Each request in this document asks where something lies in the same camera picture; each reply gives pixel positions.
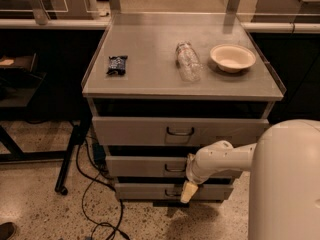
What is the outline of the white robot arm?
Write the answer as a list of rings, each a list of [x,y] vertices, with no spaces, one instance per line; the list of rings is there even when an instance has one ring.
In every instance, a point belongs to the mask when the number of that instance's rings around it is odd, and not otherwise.
[[[319,121],[283,121],[254,144],[221,140],[190,154],[180,201],[226,170],[250,173],[248,240],[320,240]]]

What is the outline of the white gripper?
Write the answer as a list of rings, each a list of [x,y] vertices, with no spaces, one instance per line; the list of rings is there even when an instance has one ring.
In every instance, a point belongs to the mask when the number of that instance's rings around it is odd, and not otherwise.
[[[209,170],[205,168],[204,162],[199,160],[195,154],[187,156],[186,177],[182,187],[180,201],[187,204],[198,190],[198,185],[207,181],[210,177]]]

